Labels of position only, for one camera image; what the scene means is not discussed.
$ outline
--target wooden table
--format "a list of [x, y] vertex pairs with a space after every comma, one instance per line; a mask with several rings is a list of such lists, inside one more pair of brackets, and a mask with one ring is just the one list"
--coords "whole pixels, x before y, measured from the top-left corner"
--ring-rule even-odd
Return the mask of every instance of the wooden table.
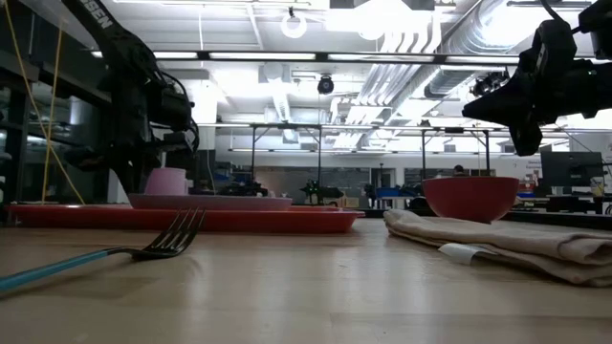
[[[0, 229], [0, 274], [156, 234]], [[0, 294], [2, 343], [610, 343], [612, 289], [451, 263], [381, 220], [330, 237], [201, 235]]]

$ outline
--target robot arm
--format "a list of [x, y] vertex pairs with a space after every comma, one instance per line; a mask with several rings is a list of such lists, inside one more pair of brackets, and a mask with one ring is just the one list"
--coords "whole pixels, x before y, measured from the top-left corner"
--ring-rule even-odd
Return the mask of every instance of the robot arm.
[[542, 140], [540, 125], [578, 113], [593, 118], [612, 108], [612, 63], [575, 60], [573, 38], [578, 30], [590, 32], [596, 57], [612, 58], [611, 14], [612, 0], [600, 0], [580, 14], [575, 30], [560, 18], [544, 21], [510, 81], [467, 104], [463, 116], [508, 126], [516, 153], [530, 156]]
[[[99, 154], [74, 154], [71, 163], [87, 170], [111, 168], [127, 193], [142, 191], [150, 171], [160, 165], [160, 151], [192, 155], [197, 149], [193, 103], [180, 81], [159, 69], [153, 52], [122, 27], [101, 0], [62, 3], [98, 43], [108, 67], [105, 88], [113, 99], [106, 148]], [[167, 126], [173, 134], [156, 140], [150, 122]]]

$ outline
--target pink cup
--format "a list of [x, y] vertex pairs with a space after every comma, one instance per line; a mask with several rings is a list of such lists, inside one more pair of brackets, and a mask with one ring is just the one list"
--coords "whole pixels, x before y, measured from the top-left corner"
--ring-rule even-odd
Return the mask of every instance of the pink cup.
[[188, 194], [186, 171], [181, 168], [156, 168], [144, 189], [146, 195], [184, 196]]

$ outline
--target person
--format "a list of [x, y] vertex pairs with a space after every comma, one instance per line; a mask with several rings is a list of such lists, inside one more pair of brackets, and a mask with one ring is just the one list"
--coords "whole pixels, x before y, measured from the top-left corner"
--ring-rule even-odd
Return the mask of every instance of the person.
[[464, 170], [462, 165], [456, 165], [452, 169], [452, 177], [466, 177], [466, 171]]

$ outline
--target pink plate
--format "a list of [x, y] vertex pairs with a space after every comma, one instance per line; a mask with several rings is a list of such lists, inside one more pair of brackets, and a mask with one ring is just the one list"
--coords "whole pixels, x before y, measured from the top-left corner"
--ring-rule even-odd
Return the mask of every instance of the pink plate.
[[236, 197], [236, 196], [164, 196], [137, 195], [128, 196], [135, 209], [182, 209], [196, 208], [204, 210], [266, 210], [285, 211], [291, 206], [290, 198], [271, 197]]

